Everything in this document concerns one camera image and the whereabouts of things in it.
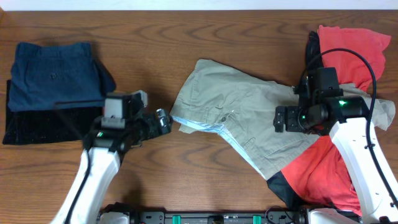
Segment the khaki shorts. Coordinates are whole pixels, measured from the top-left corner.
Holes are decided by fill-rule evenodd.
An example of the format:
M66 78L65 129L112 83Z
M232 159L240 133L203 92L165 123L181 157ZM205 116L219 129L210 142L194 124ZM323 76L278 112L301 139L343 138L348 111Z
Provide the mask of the khaki shorts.
M316 134L274 130L277 106L296 106L289 86L264 81L213 60L200 59L170 114L180 131L220 135L268 180L317 140Z

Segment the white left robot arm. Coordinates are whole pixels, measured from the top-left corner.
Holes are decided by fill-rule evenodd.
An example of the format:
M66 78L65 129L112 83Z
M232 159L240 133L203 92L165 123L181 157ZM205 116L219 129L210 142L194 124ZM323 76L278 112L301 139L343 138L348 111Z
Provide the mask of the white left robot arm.
M78 173L52 223L96 223L104 196L132 146L171 132L166 110L154 114L138 110L116 116L105 113L95 119L83 140Z

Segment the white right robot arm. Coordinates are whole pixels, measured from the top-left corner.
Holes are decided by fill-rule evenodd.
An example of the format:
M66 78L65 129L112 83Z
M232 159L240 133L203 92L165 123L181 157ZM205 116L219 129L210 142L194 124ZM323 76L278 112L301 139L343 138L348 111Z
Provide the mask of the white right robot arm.
M372 111L360 96L278 106L274 126L316 141L282 173L304 200L331 202L363 223L397 223L397 181L378 143Z

